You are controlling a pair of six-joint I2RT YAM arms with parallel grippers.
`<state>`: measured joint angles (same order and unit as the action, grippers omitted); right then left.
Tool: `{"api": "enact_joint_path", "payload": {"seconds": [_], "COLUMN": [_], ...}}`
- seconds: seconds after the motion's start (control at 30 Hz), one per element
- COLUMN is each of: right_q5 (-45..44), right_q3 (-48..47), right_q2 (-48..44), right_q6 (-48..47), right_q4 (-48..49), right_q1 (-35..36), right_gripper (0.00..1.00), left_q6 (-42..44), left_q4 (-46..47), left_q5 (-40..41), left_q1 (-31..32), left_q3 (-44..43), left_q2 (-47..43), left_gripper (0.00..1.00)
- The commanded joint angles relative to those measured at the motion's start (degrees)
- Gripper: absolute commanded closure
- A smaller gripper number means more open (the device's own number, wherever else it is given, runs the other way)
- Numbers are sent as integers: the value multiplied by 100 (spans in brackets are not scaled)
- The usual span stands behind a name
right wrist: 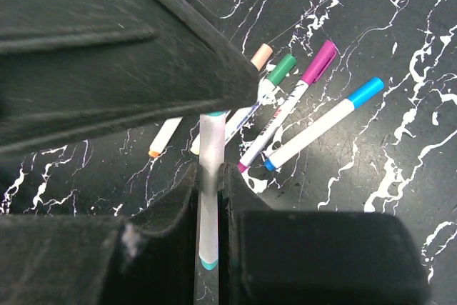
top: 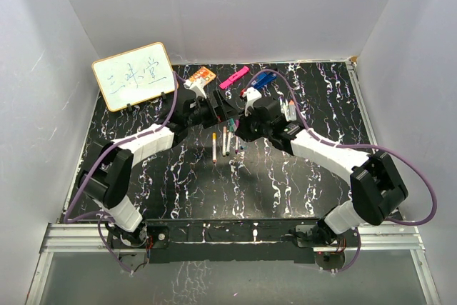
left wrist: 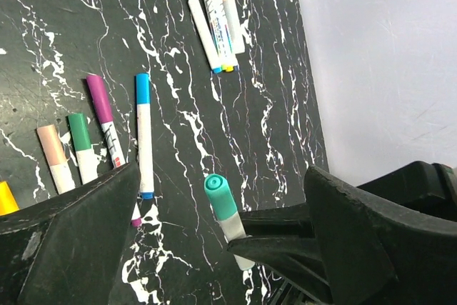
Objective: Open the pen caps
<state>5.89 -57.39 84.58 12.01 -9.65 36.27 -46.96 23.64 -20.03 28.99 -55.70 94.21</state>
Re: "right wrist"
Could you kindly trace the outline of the teal marker pen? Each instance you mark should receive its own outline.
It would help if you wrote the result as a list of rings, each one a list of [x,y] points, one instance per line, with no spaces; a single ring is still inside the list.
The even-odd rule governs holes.
[[[200,117],[199,258],[209,271],[219,261],[219,169],[224,164],[225,124],[223,111]]]

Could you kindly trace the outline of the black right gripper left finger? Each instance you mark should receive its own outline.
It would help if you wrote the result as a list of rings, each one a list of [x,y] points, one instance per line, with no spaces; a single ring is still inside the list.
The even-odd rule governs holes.
[[[195,164],[131,218],[1,218],[3,304],[192,304]]]

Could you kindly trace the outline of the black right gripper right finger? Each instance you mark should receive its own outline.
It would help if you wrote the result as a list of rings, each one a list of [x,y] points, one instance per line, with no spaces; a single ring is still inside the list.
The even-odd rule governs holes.
[[[355,211],[271,208],[234,164],[221,171],[220,304],[426,304],[403,222]]]

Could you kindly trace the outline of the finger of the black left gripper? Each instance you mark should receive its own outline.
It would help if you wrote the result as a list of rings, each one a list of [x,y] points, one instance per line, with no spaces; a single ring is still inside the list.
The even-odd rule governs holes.
[[[1,155],[252,104],[218,26],[199,0],[1,0]]]

